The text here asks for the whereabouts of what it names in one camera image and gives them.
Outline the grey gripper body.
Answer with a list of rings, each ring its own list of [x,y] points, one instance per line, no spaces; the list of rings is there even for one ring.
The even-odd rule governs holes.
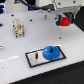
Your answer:
[[[71,12],[76,15],[80,9],[80,0],[52,0],[52,4],[57,13]]]

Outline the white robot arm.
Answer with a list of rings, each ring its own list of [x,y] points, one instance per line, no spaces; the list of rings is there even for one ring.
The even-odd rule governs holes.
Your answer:
[[[31,5],[28,0],[19,1],[33,9],[55,11],[57,16],[57,25],[62,24],[63,14],[65,14],[69,19],[69,23],[72,23],[82,5],[81,0],[36,0],[36,5]]]

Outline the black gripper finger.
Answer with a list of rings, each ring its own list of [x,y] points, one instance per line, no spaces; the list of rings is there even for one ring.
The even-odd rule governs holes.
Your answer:
[[[74,15],[72,13],[69,13],[69,21],[70,22],[74,21]]]
[[[56,25],[60,25],[60,15],[57,16],[55,23],[56,23]]]

